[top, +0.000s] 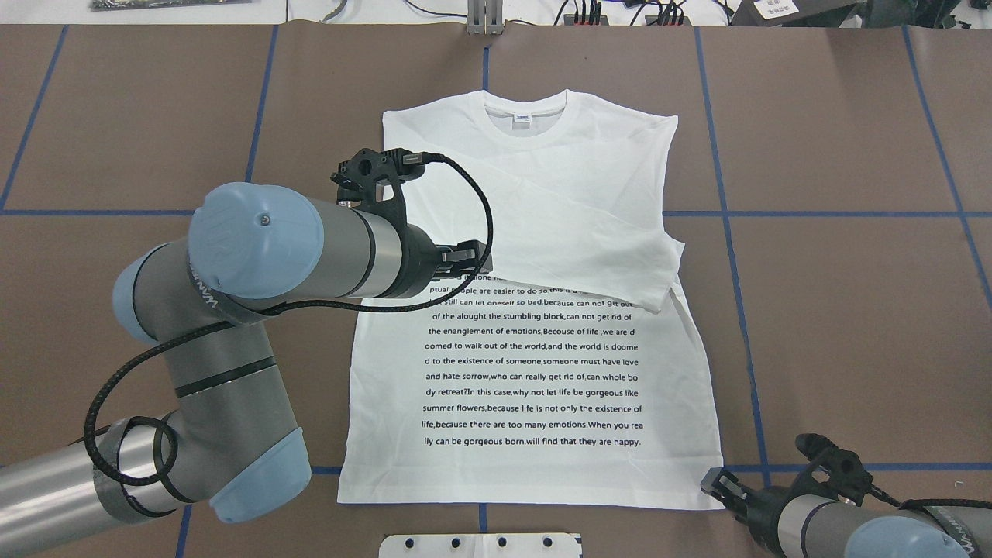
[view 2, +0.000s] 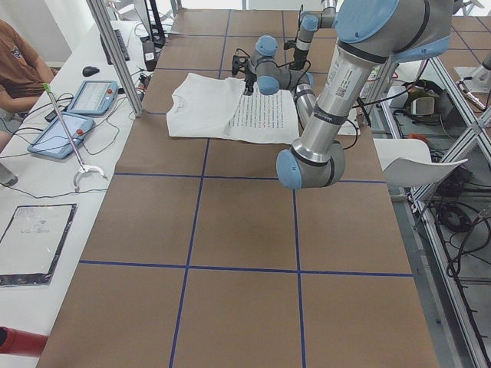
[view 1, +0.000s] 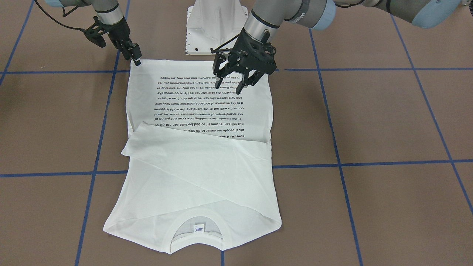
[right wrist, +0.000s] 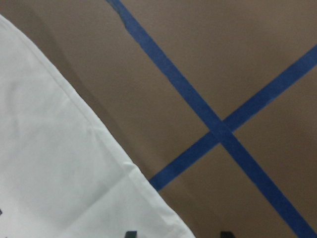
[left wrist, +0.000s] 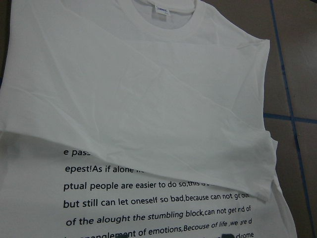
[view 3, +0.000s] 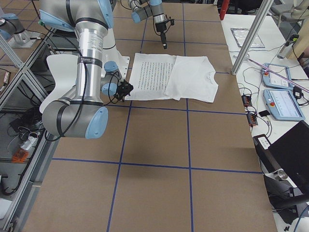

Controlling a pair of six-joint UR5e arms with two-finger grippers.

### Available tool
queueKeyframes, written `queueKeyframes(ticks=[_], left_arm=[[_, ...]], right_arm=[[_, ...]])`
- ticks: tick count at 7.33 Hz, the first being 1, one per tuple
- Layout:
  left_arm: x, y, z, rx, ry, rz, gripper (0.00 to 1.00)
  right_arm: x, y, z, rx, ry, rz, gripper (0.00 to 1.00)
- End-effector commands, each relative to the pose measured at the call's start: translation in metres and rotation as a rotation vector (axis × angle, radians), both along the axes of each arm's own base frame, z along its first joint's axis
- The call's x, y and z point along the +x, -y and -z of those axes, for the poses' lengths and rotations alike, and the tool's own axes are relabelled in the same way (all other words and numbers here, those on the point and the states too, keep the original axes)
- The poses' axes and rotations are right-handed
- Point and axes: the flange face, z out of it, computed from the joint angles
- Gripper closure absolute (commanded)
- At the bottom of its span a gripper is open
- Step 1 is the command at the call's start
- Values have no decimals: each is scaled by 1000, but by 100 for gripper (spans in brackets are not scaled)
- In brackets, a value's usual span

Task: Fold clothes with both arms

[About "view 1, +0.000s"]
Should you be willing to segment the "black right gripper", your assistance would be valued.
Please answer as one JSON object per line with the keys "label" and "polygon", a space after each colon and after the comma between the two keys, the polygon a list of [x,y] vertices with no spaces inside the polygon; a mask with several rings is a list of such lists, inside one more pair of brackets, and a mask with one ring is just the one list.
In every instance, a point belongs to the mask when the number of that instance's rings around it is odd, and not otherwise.
{"label": "black right gripper", "polygon": [[142,56],[140,46],[137,43],[133,43],[130,39],[130,29],[128,23],[123,17],[119,22],[113,25],[104,24],[98,19],[100,27],[108,34],[108,37],[112,41],[113,45],[122,54],[130,54],[133,62],[136,66],[141,64],[140,58]]}

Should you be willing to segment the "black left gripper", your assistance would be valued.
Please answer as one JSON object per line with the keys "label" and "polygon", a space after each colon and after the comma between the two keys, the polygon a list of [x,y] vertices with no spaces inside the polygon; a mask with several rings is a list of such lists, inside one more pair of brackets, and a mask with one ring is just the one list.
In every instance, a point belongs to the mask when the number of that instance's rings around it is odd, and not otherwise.
{"label": "black left gripper", "polygon": [[238,35],[213,49],[215,89],[218,89],[223,79],[232,72],[243,74],[243,79],[235,90],[237,95],[244,87],[254,86],[264,74],[272,74],[277,66],[274,61],[276,49],[268,42],[270,37],[269,30],[265,29],[262,40],[258,41],[242,29]]}

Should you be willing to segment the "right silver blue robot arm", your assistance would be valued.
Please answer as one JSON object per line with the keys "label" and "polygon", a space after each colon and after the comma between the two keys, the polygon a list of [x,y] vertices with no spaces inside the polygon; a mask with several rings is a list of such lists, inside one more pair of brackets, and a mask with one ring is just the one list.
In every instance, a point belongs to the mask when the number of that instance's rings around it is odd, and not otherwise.
{"label": "right silver blue robot arm", "polygon": [[68,29],[74,29],[83,32],[85,37],[98,47],[103,48],[106,46],[103,35],[107,34],[114,47],[123,54],[125,60],[132,59],[136,66],[141,64],[140,58],[142,53],[140,51],[140,47],[137,43],[133,43],[130,39],[130,28],[122,10],[119,7],[118,1],[46,0],[46,3],[52,7],[61,7],[62,9],[66,7],[73,7],[69,12],[64,11],[64,17],[71,14],[79,7],[92,6],[96,12],[96,16],[93,17],[93,25],[87,29],[64,25],[49,15],[41,7],[38,1],[35,1],[35,3],[40,8],[40,10],[42,10],[42,12],[46,14],[51,20]]}

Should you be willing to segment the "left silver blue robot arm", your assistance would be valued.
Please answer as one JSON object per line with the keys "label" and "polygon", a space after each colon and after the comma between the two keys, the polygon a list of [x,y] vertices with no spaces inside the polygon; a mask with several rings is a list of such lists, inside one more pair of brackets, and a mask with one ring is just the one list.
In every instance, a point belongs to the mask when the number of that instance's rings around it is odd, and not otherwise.
{"label": "left silver blue robot arm", "polygon": [[254,86],[264,74],[276,69],[275,47],[270,41],[283,22],[303,25],[309,29],[324,30],[336,16],[337,8],[356,5],[376,7],[420,28],[432,28],[448,18],[459,0],[257,0],[241,32],[234,37],[235,44],[213,50],[215,88],[233,72],[242,74],[236,93],[245,86]]}

